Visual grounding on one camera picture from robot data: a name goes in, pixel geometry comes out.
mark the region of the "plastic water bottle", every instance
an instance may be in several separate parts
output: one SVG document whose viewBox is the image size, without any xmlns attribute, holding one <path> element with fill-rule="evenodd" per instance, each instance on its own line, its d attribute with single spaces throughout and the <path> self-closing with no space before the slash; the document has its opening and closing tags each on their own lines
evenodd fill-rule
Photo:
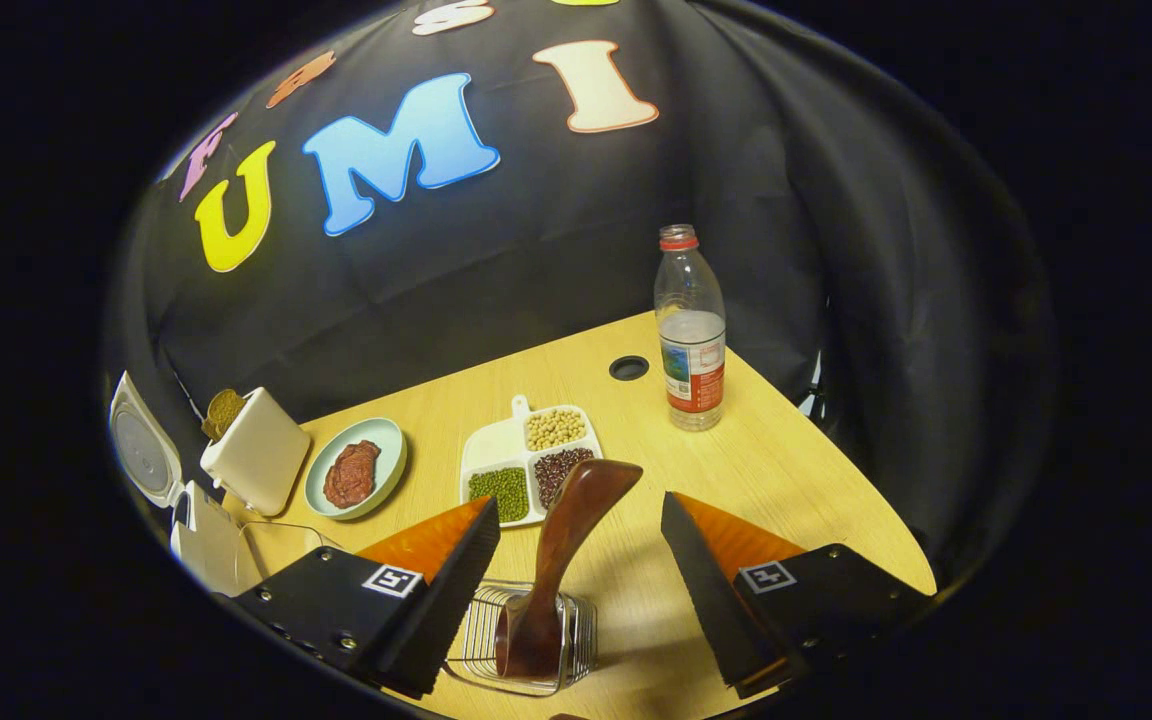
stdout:
<svg viewBox="0 0 1152 720">
<path fill-rule="evenodd" d="M 684 430 L 707 430 L 722 418 L 727 313 L 718 278 L 700 257 L 691 225 L 660 228 L 664 258 L 657 272 L 660 334 L 669 419 Z"/>
</svg>

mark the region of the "divided plate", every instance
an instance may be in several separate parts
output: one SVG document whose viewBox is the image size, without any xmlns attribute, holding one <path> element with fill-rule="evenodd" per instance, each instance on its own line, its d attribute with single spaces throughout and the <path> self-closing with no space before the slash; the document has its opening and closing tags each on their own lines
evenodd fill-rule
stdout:
<svg viewBox="0 0 1152 720">
<path fill-rule="evenodd" d="M 548 514 L 540 506 L 540 491 L 536 487 L 536 460 L 550 455 L 552 452 L 569 450 L 573 447 L 588 448 L 594 453 L 594 457 L 602 457 L 602 447 L 598 444 L 598 435 L 594 435 L 594 425 L 590 424 L 589 415 L 585 415 L 585 411 L 581 410 L 579 407 L 551 406 L 531 410 L 531 406 L 526 403 L 526 396 L 522 395 L 513 397 L 509 406 L 513 415 L 507 420 L 484 425 L 484 427 L 477 429 L 470 439 L 467 439 L 465 450 L 461 452 L 461 502 L 470 501 L 470 477 L 472 475 L 503 468 L 522 468 L 526 471 L 526 515 L 522 520 L 511 521 L 511 523 L 500 523 L 500 526 L 535 525 L 545 520 L 545 515 Z M 532 415 L 548 414 L 550 410 L 575 410 L 585 422 L 585 435 L 581 439 L 573 439 L 570 442 L 563 442 L 563 445 L 547 447 L 545 450 L 528 450 L 526 418 Z"/>
</svg>

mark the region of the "meat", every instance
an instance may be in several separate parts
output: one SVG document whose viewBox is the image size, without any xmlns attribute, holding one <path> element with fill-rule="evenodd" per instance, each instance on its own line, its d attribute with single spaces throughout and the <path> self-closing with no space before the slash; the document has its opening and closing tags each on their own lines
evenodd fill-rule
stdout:
<svg viewBox="0 0 1152 720">
<path fill-rule="evenodd" d="M 342 510 L 367 500 L 376 487 L 376 456 L 379 455 L 380 448 L 366 439 L 346 447 L 328 470 L 323 494 Z"/>
</svg>

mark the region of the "white appliance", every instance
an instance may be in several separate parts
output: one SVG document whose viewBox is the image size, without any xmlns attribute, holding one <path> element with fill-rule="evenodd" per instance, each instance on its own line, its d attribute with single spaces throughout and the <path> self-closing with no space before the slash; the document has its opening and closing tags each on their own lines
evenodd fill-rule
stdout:
<svg viewBox="0 0 1152 720">
<path fill-rule="evenodd" d="M 180 454 L 126 372 L 109 401 L 109 437 L 124 473 L 142 495 L 156 506 L 173 506 L 184 488 Z"/>
<path fill-rule="evenodd" d="M 214 487 L 234 493 L 250 510 L 278 515 L 291 498 L 291 486 L 310 450 L 310 434 L 265 388 L 248 392 L 220 441 L 209 442 L 198 465 Z"/>
<path fill-rule="evenodd" d="M 234 597 L 247 589 L 234 575 L 244 551 L 229 513 L 189 480 L 172 513 L 172 555 L 209 591 Z"/>
<path fill-rule="evenodd" d="M 238 525 L 197 483 L 182 482 L 175 444 L 126 372 L 109 402 L 109 435 L 141 494 L 156 506 L 172 507 L 173 555 L 209 591 L 241 592 L 234 577 L 234 553 L 244 550 L 238 546 Z"/>
</svg>

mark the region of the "hole in table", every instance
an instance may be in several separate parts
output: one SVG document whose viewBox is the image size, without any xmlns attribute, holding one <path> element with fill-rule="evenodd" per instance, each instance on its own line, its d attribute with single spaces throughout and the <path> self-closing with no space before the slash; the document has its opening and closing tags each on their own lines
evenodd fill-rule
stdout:
<svg viewBox="0 0 1152 720">
<path fill-rule="evenodd" d="M 636 381 L 649 372 L 649 361 L 639 355 L 626 355 L 614 359 L 607 372 L 619 381 Z"/>
</svg>

